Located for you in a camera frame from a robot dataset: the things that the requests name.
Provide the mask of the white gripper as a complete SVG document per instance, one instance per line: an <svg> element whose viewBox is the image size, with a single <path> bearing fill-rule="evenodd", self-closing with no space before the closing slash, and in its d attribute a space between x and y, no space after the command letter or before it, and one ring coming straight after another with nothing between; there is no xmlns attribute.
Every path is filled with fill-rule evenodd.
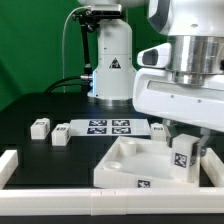
<svg viewBox="0 0 224 224"><path fill-rule="evenodd" d="M133 106L138 112L164 118L169 147L177 136L175 121L202 127L197 153L203 157L213 130L224 132L224 75L208 75L202 87L176 84L166 70L170 54L168 43L138 53L141 69L135 76Z"/></svg>

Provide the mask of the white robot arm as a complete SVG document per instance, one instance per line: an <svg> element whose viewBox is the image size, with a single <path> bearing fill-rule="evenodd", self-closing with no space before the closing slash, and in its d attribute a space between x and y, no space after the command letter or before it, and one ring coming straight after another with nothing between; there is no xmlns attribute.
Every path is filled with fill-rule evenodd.
<svg viewBox="0 0 224 224"><path fill-rule="evenodd" d="M224 0L143 0L133 105L201 128L201 156L224 132Z"/></svg>

